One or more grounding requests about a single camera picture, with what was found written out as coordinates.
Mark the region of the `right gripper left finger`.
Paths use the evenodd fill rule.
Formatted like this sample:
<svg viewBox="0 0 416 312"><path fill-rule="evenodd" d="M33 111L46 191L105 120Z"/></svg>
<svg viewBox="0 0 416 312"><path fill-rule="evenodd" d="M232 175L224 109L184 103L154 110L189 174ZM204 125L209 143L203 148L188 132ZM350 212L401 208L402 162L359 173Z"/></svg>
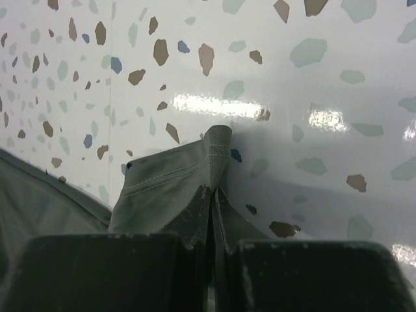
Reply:
<svg viewBox="0 0 416 312"><path fill-rule="evenodd" d="M159 232L30 240L12 264L2 311L206 311L208 189Z"/></svg>

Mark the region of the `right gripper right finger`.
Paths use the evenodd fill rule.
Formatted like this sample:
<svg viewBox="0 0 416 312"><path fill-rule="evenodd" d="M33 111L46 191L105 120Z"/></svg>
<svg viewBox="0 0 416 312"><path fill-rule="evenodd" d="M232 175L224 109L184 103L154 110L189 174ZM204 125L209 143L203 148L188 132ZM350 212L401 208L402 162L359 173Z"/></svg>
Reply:
<svg viewBox="0 0 416 312"><path fill-rule="evenodd" d="M271 240L216 189L217 311L414 311L393 255L363 241Z"/></svg>

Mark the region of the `dark grey t shirt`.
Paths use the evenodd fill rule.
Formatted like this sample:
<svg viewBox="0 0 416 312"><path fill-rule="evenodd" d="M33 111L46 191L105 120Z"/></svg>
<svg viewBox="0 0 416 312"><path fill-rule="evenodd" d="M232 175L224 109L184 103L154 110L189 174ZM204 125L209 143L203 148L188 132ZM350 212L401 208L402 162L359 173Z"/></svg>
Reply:
<svg viewBox="0 0 416 312"><path fill-rule="evenodd" d="M46 235L156 232L194 194L209 195L230 158L232 131L212 126L202 139L127 163L120 197L109 210L7 151L1 152L1 289L23 245Z"/></svg>

